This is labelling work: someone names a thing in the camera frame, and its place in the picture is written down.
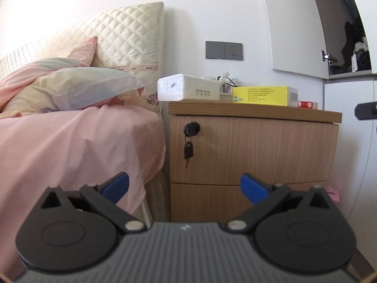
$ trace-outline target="small red box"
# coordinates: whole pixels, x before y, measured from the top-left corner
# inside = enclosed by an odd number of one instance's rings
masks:
[[[299,108],[318,109],[318,103],[317,102],[311,102],[311,101],[299,101],[297,103],[297,106]]]

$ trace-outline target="headboard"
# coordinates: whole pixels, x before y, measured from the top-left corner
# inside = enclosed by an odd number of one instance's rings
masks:
[[[26,43],[0,60],[0,79],[21,66],[97,36],[91,66],[130,72],[145,85],[146,102],[159,111],[157,80],[164,46],[164,4],[154,2],[112,9],[83,18],[63,29]]]

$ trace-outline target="wooden nightstand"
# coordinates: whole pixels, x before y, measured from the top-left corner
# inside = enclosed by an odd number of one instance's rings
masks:
[[[239,187],[249,172],[307,190],[327,185],[342,114],[221,102],[169,102],[172,221],[227,222],[251,206]],[[186,166],[187,123],[200,131]]]

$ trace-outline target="white wardrobe door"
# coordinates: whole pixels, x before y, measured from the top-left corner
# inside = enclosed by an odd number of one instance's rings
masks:
[[[339,207],[346,218],[363,180],[373,131],[373,121],[359,121],[354,110],[373,99],[373,81],[325,84],[325,110],[343,114],[330,185],[340,190]]]
[[[315,0],[265,0],[273,69],[328,79],[326,44]]]
[[[375,99],[377,83],[374,82]],[[377,269],[377,120],[373,122],[373,134],[368,163],[349,224],[357,238],[357,248],[374,269]]]
[[[377,73],[377,0],[355,0],[368,40],[372,71]]]

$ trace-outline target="white tissue package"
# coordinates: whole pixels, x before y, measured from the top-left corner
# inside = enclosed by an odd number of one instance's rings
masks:
[[[184,74],[161,78],[157,82],[158,101],[219,101],[219,83]]]

